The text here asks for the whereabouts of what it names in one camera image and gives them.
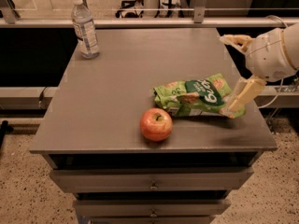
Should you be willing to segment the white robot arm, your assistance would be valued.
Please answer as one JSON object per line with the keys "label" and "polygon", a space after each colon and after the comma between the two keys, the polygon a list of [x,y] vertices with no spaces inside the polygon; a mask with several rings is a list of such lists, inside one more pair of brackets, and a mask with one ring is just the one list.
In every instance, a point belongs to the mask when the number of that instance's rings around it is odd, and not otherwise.
{"label": "white robot arm", "polygon": [[245,56],[248,79],[240,78],[226,103],[236,112],[257,97],[267,82],[294,76],[299,70],[299,24],[275,28],[255,38],[249,35],[223,35],[220,41]]}

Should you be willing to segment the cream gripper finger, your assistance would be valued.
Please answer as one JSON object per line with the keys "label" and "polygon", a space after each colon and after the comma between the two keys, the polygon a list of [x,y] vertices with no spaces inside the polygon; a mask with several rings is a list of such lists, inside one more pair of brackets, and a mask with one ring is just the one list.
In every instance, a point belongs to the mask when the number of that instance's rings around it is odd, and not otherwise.
{"label": "cream gripper finger", "polygon": [[253,38],[249,35],[223,35],[220,42],[224,45],[232,46],[242,54],[245,54]]}
{"label": "cream gripper finger", "polygon": [[226,103],[227,109],[230,112],[240,110],[245,104],[257,97],[263,91],[265,85],[266,81],[255,75],[248,79],[241,77],[235,84],[233,92]]}

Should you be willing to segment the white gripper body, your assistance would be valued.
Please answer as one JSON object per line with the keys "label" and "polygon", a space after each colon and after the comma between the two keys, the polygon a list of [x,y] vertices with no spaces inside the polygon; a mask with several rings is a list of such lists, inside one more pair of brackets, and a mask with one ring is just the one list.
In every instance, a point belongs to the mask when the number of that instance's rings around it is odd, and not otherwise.
{"label": "white gripper body", "polygon": [[258,35],[246,52],[246,67],[265,81],[276,82],[297,73],[297,28],[276,28]]}

